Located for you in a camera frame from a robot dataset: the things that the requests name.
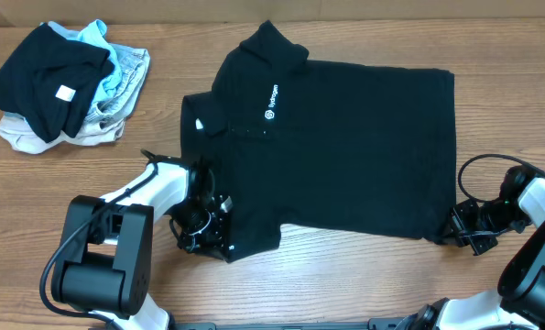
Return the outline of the black polo shirt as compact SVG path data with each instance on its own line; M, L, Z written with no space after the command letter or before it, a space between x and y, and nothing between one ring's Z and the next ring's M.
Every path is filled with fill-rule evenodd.
M228 261L277 248L285 224L437 244L456 197L454 76L312 60L265 22L183 98L180 147L232 200Z

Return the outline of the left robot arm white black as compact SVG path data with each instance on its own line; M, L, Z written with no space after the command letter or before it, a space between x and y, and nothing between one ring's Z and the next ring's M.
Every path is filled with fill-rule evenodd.
M39 282L53 313L101 321L107 329L173 329L173 315L148 288L154 224L163 216L177 247L225 260L230 196L208 163L144 151L147 166L123 188L69 204L60 245Z

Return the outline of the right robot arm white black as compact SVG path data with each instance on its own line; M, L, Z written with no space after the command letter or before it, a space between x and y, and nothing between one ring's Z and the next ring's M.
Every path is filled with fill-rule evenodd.
M500 235L535 231L504 268L497 288L467 299L424 305L401 329L545 329L545 172L529 164L510 168L497 198L455 205L446 236L480 256Z

